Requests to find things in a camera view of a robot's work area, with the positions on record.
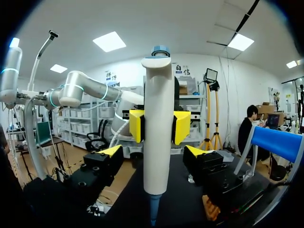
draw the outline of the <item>orange object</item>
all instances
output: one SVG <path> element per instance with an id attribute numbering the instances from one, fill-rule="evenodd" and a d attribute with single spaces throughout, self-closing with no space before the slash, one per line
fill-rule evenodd
<path id="1" fill-rule="evenodd" d="M 207 195 L 202 197 L 207 219 L 210 221 L 215 221 L 220 213 L 219 207 L 212 204 L 211 200 Z"/>

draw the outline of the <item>tripod stand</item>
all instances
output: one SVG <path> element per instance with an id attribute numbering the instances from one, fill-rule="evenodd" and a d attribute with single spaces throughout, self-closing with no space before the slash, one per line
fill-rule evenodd
<path id="1" fill-rule="evenodd" d="M 217 109 L 217 120 L 216 120 L 216 123 L 215 123 L 215 132 L 211 138 L 211 143 L 213 141 L 213 139 L 215 139 L 214 141 L 214 150 L 217 150 L 218 149 L 218 142 L 219 142 L 219 148 L 222 150 L 223 149 L 223 144 L 222 144 L 222 140 L 220 139 L 220 135 L 219 135 L 219 99 L 218 99 L 218 89 L 215 90 L 215 99 L 216 99 L 216 109 Z"/>
<path id="2" fill-rule="evenodd" d="M 207 83 L 206 87 L 207 87 L 207 122 L 206 122 L 207 133 L 206 133 L 206 138 L 201 143 L 199 148 L 202 150 L 203 146 L 205 145 L 205 150 L 208 151 L 208 150 L 213 150 L 213 146 L 212 146 L 211 140 L 209 139 L 209 132 L 210 132 L 210 129 L 209 129 L 209 126 L 210 126 L 210 86 L 209 86 L 209 83 Z"/>

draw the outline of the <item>black table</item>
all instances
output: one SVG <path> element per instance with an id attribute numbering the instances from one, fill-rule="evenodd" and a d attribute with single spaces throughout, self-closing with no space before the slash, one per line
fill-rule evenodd
<path id="1" fill-rule="evenodd" d="M 235 157 L 229 169 L 234 170 L 238 161 L 239 158 Z M 244 174 L 248 169 L 250 167 L 244 164 L 240 174 Z M 202 203 L 203 187 L 196 187 L 195 184 L 189 183 L 188 174 L 182 162 L 182 155 L 172 155 L 168 187 L 160 200 L 157 226 L 206 222 Z M 269 184 L 269 180 L 259 173 L 254 175 L 252 182 L 254 181 L 259 181 L 263 188 Z M 273 191 L 270 198 L 273 199 L 277 192 Z M 254 207 L 257 208 L 258 213 L 261 213 L 268 203 L 269 197 L 267 201 L 259 200 Z M 150 225 L 149 204 L 149 198 L 143 189 L 143 165 L 141 164 L 105 218 L 120 221 L 124 227 L 148 227 Z"/>

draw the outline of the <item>blue chair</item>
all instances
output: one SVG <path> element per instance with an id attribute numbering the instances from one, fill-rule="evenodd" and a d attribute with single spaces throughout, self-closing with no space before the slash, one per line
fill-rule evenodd
<path id="1" fill-rule="evenodd" d="M 245 149 L 242 157 L 237 164 L 234 174 L 238 174 L 244 161 L 249 153 L 249 150 L 253 146 L 253 163 L 250 173 L 253 175 L 256 169 L 257 162 L 257 149 L 258 146 L 277 154 L 282 158 L 294 163 L 287 182 L 291 182 L 295 173 L 297 172 L 300 164 L 304 164 L 303 152 L 304 152 L 304 136 L 292 134 L 288 132 L 282 132 L 277 130 L 271 130 L 267 128 L 252 126 Z M 276 195 L 274 200 L 268 205 L 268 207 L 259 216 L 257 222 L 266 216 L 280 201 L 281 197 L 287 190 L 288 186 L 284 186 Z"/>

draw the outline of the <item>man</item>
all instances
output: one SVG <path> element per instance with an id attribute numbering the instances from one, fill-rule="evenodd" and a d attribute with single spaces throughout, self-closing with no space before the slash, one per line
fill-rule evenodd
<path id="1" fill-rule="evenodd" d="M 6 162 L 8 163 L 8 166 L 10 167 L 10 162 L 9 162 L 9 158 L 8 158 L 8 154 L 10 152 L 10 147 L 8 145 L 8 142 L 6 141 L 5 134 L 4 134 L 1 124 L 0 124 L 0 147 L 3 149 L 3 152 L 5 153 Z"/>
<path id="2" fill-rule="evenodd" d="M 243 154 L 248 137 L 249 137 L 249 133 L 252 127 L 252 121 L 257 119 L 257 107 L 255 107 L 254 105 L 251 105 L 248 107 L 247 109 L 247 118 L 245 118 L 239 128 L 238 131 L 238 148 L 239 151 L 241 152 L 241 154 Z M 247 157 L 251 157 L 249 163 L 252 164 L 252 156 L 253 156 L 253 147 L 251 146 L 249 153 L 247 155 Z M 269 158 L 270 156 L 270 152 L 258 147 L 258 151 L 257 151 L 257 161 L 261 160 L 264 161 L 267 158 Z"/>

